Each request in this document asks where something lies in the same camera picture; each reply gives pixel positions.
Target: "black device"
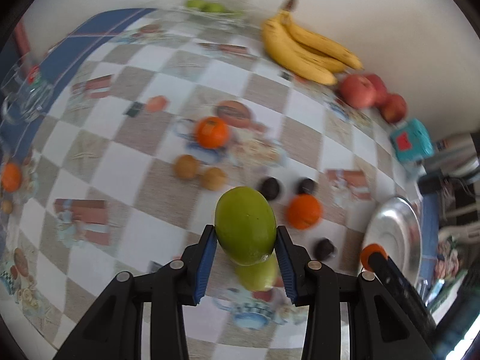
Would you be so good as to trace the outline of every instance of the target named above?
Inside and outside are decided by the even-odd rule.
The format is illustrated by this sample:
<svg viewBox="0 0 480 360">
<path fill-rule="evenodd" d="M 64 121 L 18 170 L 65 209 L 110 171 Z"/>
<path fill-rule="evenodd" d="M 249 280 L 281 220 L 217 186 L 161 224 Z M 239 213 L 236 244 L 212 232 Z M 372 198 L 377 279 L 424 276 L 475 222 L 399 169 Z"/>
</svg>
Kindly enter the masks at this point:
<svg viewBox="0 0 480 360">
<path fill-rule="evenodd" d="M 152 302 L 152 360 L 187 360 L 182 305 L 205 294 L 217 237 L 205 227 L 198 244 L 157 272 L 120 272 L 99 295 L 58 350 L 55 360 L 139 360 L 144 302 Z M 294 245 L 284 226 L 275 243 L 285 290 L 296 306 L 309 306 L 302 360 L 340 357 L 340 302 L 349 305 L 350 359 L 430 360 L 422 336 L 370 272 L 337 274 Z"/>
</svg>

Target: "bunch of bananas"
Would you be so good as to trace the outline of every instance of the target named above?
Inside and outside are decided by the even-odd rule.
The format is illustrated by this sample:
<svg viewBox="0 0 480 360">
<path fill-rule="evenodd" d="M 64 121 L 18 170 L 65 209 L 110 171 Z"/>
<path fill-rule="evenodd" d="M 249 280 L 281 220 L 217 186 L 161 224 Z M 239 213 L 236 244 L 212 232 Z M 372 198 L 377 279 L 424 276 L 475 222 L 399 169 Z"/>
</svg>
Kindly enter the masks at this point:
<svg viewBox="0 0 480 360">
<path fill-rule="evenodd" d="M 305 79 L 323 85 L 335 85 L 333 73 L 347 66 L 362 69 L 359 58 L 341 44 L 294 23 L 290 11 L 296 0 L 288 0 L 284 8 L 262 26 L 265 50 L 279 65 Z"/>
</svg>

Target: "orange sticker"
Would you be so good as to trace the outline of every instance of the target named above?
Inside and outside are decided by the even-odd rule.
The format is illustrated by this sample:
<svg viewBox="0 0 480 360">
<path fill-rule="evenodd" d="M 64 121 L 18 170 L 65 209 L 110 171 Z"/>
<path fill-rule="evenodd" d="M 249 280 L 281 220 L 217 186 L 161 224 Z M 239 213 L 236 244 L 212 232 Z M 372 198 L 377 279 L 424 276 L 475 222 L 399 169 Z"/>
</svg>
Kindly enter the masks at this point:
<svg viewBox="0 0 480 360">
<path fill-rule="evenodd" d="M 158 112 L 164 110 L 169 101 L 165 96 L 155 96 L 148 99 L 148 103 L 145 106 L 145 109 L 148 112 Z"/>
</svg>

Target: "black fruit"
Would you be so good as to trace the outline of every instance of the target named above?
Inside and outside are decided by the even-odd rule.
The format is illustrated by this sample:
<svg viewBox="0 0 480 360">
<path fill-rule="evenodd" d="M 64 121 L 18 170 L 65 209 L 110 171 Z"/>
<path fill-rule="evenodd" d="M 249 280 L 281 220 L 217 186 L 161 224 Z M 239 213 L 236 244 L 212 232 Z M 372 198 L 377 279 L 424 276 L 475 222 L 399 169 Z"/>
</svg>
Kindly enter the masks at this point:
<svg viewBox="0 0 480 360">
<path fill-rule="evenodd" d="M 309 195 L 312 195 L 315 192 L 316 186 L 317 183 L 315 183 L 315 181 L 313 181 L 311 178 L 302 178 L 298 182 L 297 194 L 300 195 L 302 193 L 308 193 Z"/>
<path fill-rule="evenodd" d="M 313 256 L 318 261 L 324 261 L 331 257 L 335 257 L 336 254 L 337 254 L 337 248 L 333 245 L 333 243 L 328 238 L 320 239 L 315 244 L 315 248 L 313 249 Z"/>
<path fill-rule="evenodd" d="M 280 190 L 281 188 L 278 180 L 273 177 L 263 180 L 258 188 L 258 192 L 260 192 L 268 202 L 276 199 L 280 195 Z"/>
</svg>

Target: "silver plate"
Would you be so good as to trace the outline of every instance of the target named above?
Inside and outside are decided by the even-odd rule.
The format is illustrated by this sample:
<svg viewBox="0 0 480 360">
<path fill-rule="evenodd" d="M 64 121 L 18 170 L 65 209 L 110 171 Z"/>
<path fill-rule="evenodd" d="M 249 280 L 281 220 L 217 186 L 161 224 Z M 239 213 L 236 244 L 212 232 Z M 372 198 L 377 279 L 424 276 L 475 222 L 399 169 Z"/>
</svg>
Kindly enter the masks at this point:
<svg viewBox="0 0 480 360">
<path fill-rule="evenodd" d="M 422 259 L 422 236 L 413 208 L 403 198 L 394 197 L 373 213 L 362 249 L 380 244 L 412 285 L 415 285 Z"/>
</svg>

